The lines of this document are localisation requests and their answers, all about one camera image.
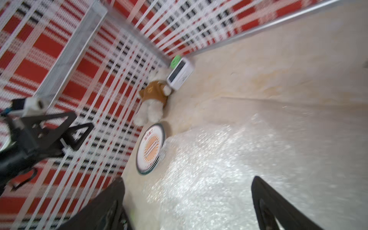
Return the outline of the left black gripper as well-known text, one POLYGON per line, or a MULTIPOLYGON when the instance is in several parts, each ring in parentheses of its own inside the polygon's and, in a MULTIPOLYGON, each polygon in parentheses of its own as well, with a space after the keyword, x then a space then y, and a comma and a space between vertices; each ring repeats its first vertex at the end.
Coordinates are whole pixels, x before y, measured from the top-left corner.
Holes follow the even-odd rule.
POLYGON ((47 114, 46 103, 39 98, 18 98, 1 111, 1 121, 9 129, 9 139, 1 148, 1 190, 12 179, 32 172, 23 182, 11 184, 18 190, 37 176, 35 165, 48 158, 64 157, 64 148, 80 149, 94 129, 93 123, 73 126, 73 112, 47 114))

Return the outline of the bubble wrap sheet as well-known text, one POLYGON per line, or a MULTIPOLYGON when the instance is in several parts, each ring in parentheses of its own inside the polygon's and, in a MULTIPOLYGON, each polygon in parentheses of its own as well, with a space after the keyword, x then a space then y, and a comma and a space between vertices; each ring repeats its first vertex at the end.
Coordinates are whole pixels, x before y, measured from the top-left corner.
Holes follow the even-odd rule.
POLYGON ((256 230, 256 176, 323 229, 367 229, 366 106, 220 99, 200 118, 144 186, 160 229, 256 230))

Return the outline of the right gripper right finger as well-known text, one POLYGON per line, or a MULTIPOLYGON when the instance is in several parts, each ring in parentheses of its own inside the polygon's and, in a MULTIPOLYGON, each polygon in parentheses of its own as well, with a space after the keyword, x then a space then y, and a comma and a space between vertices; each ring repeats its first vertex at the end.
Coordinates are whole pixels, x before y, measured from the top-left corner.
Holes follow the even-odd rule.
POLYGON ((255 176, 251 185, 255 213, 261 230, 320 230, 265 180, 255 176))

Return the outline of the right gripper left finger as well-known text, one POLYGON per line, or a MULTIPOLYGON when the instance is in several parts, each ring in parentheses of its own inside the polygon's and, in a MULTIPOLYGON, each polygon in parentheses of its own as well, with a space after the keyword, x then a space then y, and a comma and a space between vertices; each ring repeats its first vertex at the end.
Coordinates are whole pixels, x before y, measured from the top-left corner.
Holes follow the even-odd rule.
POLYGON ((80 212, 63 223, 59 230, 126 230, 123 198, 125 185, 116 179, 80 212))

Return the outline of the pink plate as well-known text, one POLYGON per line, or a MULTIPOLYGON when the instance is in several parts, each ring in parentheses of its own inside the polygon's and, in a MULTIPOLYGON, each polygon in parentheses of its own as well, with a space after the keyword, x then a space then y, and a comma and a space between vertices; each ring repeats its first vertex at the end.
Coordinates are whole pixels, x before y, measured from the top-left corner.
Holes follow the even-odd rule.
POLYGON ((139 174, 149 174, 160 159, 160 152, 166 140, 166 133, 161 123, 150 126, 139 143, 136 155, 136 168, 139 174))

